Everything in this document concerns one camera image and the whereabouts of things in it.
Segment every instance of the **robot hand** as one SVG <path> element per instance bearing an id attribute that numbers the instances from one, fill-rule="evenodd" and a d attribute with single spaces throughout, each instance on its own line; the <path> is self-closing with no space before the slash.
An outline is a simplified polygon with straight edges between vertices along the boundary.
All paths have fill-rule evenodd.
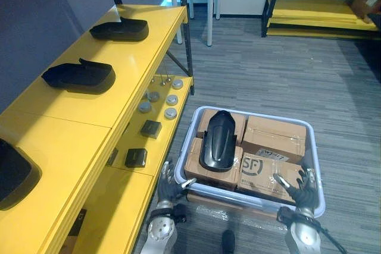
<path id="1" fill-rule="evenodd" d="M 171 161 L 166 161 L 161 169 L 161 174 L 158 182 L 157 192 L 159 202 L 173 202 L 176 200 L 188 186 L 196 182 L 196 179 L 185 181 L 178 184 L 173 177 L 173 164 Z"/>
<path id="2" fill-rule="evenodd" d="M 292 186 L 279 174 L 273 174 L 274 179 L 285 188 L 290 197 L 295 201 L 295 205 L 299 209 L 311 212 L 312 217 L 314 214 L 314 208 L 316 206 L 316 186 L 315 186 L 315 172 L 311 168 L 302 166 L 304 171 L 299 171 L 299 175 L 302 179 L 298 178 L 296 181 L 299 184 L 299 189 Z"/>
<path id="3" fill-rule="evenodd" d="M 317 202 L 315 172 L 306 166 L 302 166 L 302 169 L 304 171 L 299 171 L 302 179 L 296 180 L 299 184 L 298 189 L 281 175 L 273 174 L 274 179 L 285 188 L 296 205 L 295 212 L 283 206 L 277 213 L 277 220 L 286 224 L 288 228 L 285 240 L 290 253 L 320 253 L 319 233 L 323 233 L 341 253 L 346 254 L 346 250 L 328 233 L 328 230 L 321 227 L 314 219 Z"/>
<path id="4" fill-rule="evenodd" d="M 185 222 L 185 205 L 174 201 L 196 179 L 178 184 L 173 177 L 173 164 L 166 161 L 157 186 L 158 204 L 151 212 L 147 227 L 148 237 L 141 254 L 169 254 L 177 239 L 177 222 Z"/>

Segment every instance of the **cardboard box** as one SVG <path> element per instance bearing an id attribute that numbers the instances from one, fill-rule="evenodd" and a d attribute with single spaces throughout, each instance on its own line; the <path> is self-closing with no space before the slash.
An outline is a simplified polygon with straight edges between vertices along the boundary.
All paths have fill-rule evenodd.
<path id="1" fill-rule="evenodd" d="M 82 227 L 83 220 L 85 219 L 85 215 L 86 215 L 86 210 L 81 209 L 58 254 L 72 254 L 73 253 L 79 231 Z"/>
<path id="2" fill-rule="evenodd" d="M 296 164 L 304 156 L 306 132 L 301 125 L 249 116 L 241 146 L 250 154 Z"/>
<path id="3" fill-rule="evenodd" d="M 265 199 L 295 203 L 286 190 L 273 178 L 280 174 L 290 184 L 297 186 L 296 179 L 301 166 L 243 153 L 238 190 Z"/>
<path id="4" fill-rule="evenodd" d="M 233 167 L 227 172 L 218 173 L 205 169 L 199 163 L 201 147 L 202 139 L 194 138 L 184 167 L 185 176 L 187 178 L 197 178 L 197 180 L 213 186 L 234 189 L 238 183 L 242 148 L 236 146 Z"/>
<path id="5" fill-rule="evenodd" d="M 197 128 L 197 137 L 204 138 L 204 132 L 208 130 L 209 120 L 217 113 L 214 109 L 205 109 L 204 114 L 201 117 L 200 124 Z M 243 138 L 243 132 L 245 131 L 246 117 L 242 114 L 230 113 L 236 123 L 234 134 L 237 135 L 236 146 L 240 146 Z"/>
<path id="6" fill-rule="evenodd" d="M 381 0 L 354 0 L 351 8 L 357 17 L 366 23 L 371 23 L 372 20 L 367 14 L 378 12 L 381 8 Z"/>

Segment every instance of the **yellow shelf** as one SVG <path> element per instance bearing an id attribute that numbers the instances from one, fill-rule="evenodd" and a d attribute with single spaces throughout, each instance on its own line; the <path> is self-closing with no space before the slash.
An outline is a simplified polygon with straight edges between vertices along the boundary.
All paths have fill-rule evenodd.
<path id="1" fill-rule="evenodd" d="M 147 20 L 148 37 L 113 42 L 85 32 L 52 64 L 77 62 L 80 57 L 111 64 L 116 80 L 110 90 L 101 95 L 68 93 L 38 77 L 0 115 L 4 139 L 19 144 L 42 169 L 31 193 L 0 214 L 6 239 L 0 253 L 58 253 L 177 29 L 188 20 L 186 7 L 121 5 L 98 23 L 119 16 Z M 39 201 L 29 204 L 35 196 Z"/>
<path id="2" fill-rule="evenodd" d="M 149 35 L 140 42 L 94 39 L 85 32 L 51 66 L 79 58 L 112 65 L 116 79 L 101 95 L 70 93 L 49 87 L 38 77 L 11 105 L 13 110 L 112 127 L 122 114 L 131 115 L 169 48 L 176 29 L 187 21 L 186 7 L 121 5 L 98 22 L 120 21 L 120 16 L 144 19 Z"/>
<path id="3" fill-rule="evenodd" d="M 113 163 L 114 167 L 127 169 L 124 166 L 124 160 L 126 159 L 128 149 L 145 148 L 148 151 L 146 166 L 144 168 L 128 168 L 127 170 L 147 175 L 156 175 L 159 172 L 165 154 L 167 153 L 167 149 L 169 148 L 171 138 L 173 137 L 177 123 L 179 122 L 189 88 L 192 85 L 191 77 L 171 76 L 171 78 L 172 80 L 181 79 L 184 86 L 177 90 L 171 87 L 171 83 L 167 83 L 165 86 L 160 86 L 160 76 L 155 76 L 155 82 L 148 86 L 148 90 L 150 92 L 159 92 L 160 100 L 151 103 L 152 110 L 147 114 L 143 114 L 138 110 L 134 112 L 128 128 L 116 145 L 118 154 Z M 177 95 L 179 98 L 177 105 L 169 106 L 166 104 L 165 99 L 168 95 Z M 177 110 L 178 116 L 175 120 L 165 118 L 164 111 L 168 107 L 173 107 Z M 153 120 L 161 123 L 161 131 L 157 139 L 147 138 L 140 134 L 140 130 L 146 120 Z"/>
<path id="4" fill-rule="evenodd" d="M 63 211 L 78 212 L 67 202 L 88 165 L 98 159 L 98 148 L 109 132 L 106 127 L 17 111 L 0 116 L 0 137 L 22 149 L 42 170 L 38 184 L 21 202 L 0 211 L 0 253 L 41 253 L 58 219 L 66 217 Z M 77 201 L 83 204 L 85 197 Z M 63 228 L 57 234 L 64 237 Z"/>
<path id="5" fill-rule="evenodd" d="M 73 254 L 131 252 L 153 181 L 150 175 L 105 167 L 83 205 L 87 213 Z"/>
<path id="6" fill-rule="evenodd" d="M 309 19 L 272 17 L 270 19 L 270 23 L 378 31 L 378 28 L 376 27 L 376 25 L 374 25 L 374 23 L 365 23 L 362 19 L 358 19 L 355 23 L 346 23 L 344 21 L 335 21 L 335 20 L 309 20 Z"/>
<path id="7" fill-rule="evenodd" d="M 267 27 L 270 23 L 378 31 L 343 0 L 277 0 Z"/>
<path id="8" fill-rule="evenodd" d="M 277 28 L 267 30 L 270 36 L 299 36 L 299 37 L 334 37 L 344 39 L 380 39 L 380 34 L 369 31 L 341 30 L 341 29 L 309 29 L 304 28 Z"/>
<path id="9" fill-rule="evenodd" d="M 356 22 L 357 16 L 343 0 L 277 0 L 274 18 Z"/>
<path id="10" fill-rule="evenodd" d="M 159 92 L 160 100 L 152 103 L 152 110 L 147 114 L 135 111 L 128 128 L 116 144 L 118 154 L 112 167 L 105 167 L 84 204 L 88 212 L 74 254 L 132 251 L 192 85 L 191 77 L 171 78 L 182 79 L 184 86 L 180 90 L 174 90 L 168 83 L 160 86 L 160 76 L 155 76 L 155 82 L 150 84 L 148 89 L 150 92 Z M 168 106 L 165 98 L 172 94 L 178 96 L 179 102 L 175 106 Z M 177 109 L 178 115 L 173 120 L 163 116 L 164 110 L 168 107 Z M 161 122 L 162 129 L 157 139 L 143 137 L 140 134 L 140 129 L 147 119 Z M 144 168 L 124 166 L 129 148 L 147 150 Z"/>

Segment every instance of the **black cable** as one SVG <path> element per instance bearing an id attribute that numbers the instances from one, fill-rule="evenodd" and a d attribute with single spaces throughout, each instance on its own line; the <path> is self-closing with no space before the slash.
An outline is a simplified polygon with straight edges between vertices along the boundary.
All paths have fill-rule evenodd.
<path id="1" fill-rule="evenodd" d="M 305 215 L 303 214 L 294 214 L 294 221 L 298 221 L 300 223 L 304 223 L 304 224 L 307 224 L 309 226 L 311 226 L 312 228 L 315 228 L 315 230 L 317 232 L 321 232 L 323 233 L 328 239 L 329 241 L 331 241 L 331 243 L 333 245 L 336 246 L 336 248 L 343 254 L 347 254 L 345 248 L 336 240 L 334 239 L 329 233 L 328 233 L 328 229 L 326 228 L 323 228 L 321 227 L 320 223 L 314 219 L 314 218 L 310 218 L 310 217 L 306 217 Z"/>
<path id="2" fill-rule="evenodd" d="M 337 240 L 336 239 L 334 239 L 329 233 L 328 233 L 328 229 L 323 229 L 323 228 L 321 228 L 321 230 L 320 230 L 331 242 L 332 242 L 332 244 L 333 245 L 335 245 L 336 246 L 336 248 L 338 248 L 339 249 L 339 251 L 341 252 L 341 253 L 343 253 L 343 254 L 346 254 L 347 252 L 346 252 L 346 250 L 345 250 L 345 248 L 343 247 L 343 246 L 341 246 L 341 244 L 339 243 L 339 242 L 337 242 Z"/>

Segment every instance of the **black square component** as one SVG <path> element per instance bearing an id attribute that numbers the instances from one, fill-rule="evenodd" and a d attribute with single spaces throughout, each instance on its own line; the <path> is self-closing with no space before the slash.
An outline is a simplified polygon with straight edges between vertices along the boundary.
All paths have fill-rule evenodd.
<path id="1" fill-rule="evenodd" d="M 161 130 L 161 123 L 152 120 L 146 120 L 142 129 L 140 130 L 141 135 L 145 137 L 150 137 L 157 139 Z"/>
<path id="2" fill-rule="evenodd" d="M 147 158 L 147 150 L 142 149 L 129 149 L 126 156 L 124 165 L 127 168 L 145 167 L 145 160 Z"/>

